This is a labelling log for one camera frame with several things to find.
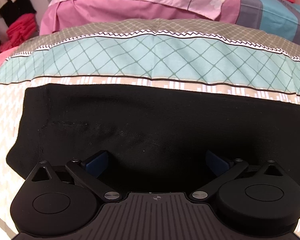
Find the black pants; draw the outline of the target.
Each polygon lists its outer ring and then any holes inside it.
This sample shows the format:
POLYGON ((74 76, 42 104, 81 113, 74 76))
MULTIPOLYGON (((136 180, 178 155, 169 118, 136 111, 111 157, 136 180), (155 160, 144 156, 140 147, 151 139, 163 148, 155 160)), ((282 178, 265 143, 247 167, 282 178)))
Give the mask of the black pants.
POLYGON ((217 176, 213 157, 278 162, 300 185, 300 105, 129 85, 28 88, 7 164, 26 178, 110 152, 101 180, 116 191, 193 191, 217 176))

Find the patterned patchwork bed sheet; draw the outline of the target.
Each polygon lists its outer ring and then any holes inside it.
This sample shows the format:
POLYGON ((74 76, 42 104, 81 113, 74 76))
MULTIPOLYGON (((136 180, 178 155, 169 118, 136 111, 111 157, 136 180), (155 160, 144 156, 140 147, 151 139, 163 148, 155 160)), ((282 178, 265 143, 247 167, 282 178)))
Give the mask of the patterned patchwork bed sheet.
POLYGON ((90 23, 23 43, 0 66, 0 239, 300 239, 300 185, 274 160, 246 161, 207 201, 192 201, 194 190, 121 190, 121 200, 105 203, 66 164, 46 160, 21 177, 6 157, 25 91, 48 84, 300 105, 299 45, 234 24, 162 19, 90 23))

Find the red folded clothes stack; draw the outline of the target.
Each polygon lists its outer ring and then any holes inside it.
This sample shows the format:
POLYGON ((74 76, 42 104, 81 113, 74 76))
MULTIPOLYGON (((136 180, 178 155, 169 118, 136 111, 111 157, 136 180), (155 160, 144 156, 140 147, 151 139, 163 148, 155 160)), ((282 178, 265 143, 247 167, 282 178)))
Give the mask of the red folded clothes stack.
POLYGON ((38 30, 35 14, 23 14, 6 31, 8 41, 0 46, 0 52, 21 45, 38 30))

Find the blue grey striped bedding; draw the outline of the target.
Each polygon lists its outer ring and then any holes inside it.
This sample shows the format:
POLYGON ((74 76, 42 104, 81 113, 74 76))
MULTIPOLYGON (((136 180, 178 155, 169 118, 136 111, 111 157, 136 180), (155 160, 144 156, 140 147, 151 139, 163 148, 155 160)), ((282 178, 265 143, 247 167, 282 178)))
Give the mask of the blue grey striped bedding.
POLYGON ((286 0, 241 0, 236 24, 300 45, 300 5, 286 0))

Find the pink floral quilt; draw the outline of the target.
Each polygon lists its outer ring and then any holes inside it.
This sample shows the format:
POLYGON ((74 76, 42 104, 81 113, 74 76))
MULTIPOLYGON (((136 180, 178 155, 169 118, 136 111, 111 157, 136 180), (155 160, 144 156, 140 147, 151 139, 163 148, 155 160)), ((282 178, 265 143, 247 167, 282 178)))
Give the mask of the pink floral quilt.
POLYGON ((241 0, 52 0, 40 35, 91 22, 162 18, 204 19, 235 23, 241 0))

